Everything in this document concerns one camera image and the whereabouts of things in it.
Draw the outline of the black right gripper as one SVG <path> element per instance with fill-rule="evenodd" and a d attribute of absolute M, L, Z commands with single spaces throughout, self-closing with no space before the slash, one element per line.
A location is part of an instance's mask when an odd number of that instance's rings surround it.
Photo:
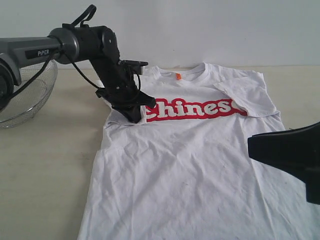
<path fill-rule="evenodd" d="M 320 203 L 320 123 L 247 139 L 248 155 L 305 183 L 306 201 Z"/>

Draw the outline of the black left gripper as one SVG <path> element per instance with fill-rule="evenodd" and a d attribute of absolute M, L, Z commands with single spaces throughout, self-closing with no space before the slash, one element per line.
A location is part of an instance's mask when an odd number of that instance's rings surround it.
<path fill-rule="evenodd" d="M 111 104 L 113 110 L 121 113 L 129 122 L 138 123 L 142 119 L 141 107 L 154 108 L 156 99 L 141 91 L 141 78 L 137 75 L 138 84 L 133 75 L 129 82 L 98 88 L 96 95 Z"/>

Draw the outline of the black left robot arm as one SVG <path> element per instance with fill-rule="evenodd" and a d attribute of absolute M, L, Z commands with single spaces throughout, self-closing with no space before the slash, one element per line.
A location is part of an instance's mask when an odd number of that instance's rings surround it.
<path fill-rule="evenodd" d="M 97 8 L 91 4 L 72 23 L 64 23 L 45 37 L 11 37 L 0 40 L 0 109 L 24 91 L 52 60 L 76 65 L 89 61 L 103 86 L 96 88 L 98 98 L 110 103 L 129 122 L 138 123 L 141 107 L 154 108 L 154 97 L 141 91 L 145 61 L 121 60 L 116 34 L 107 26 L 89 26 Z"/>

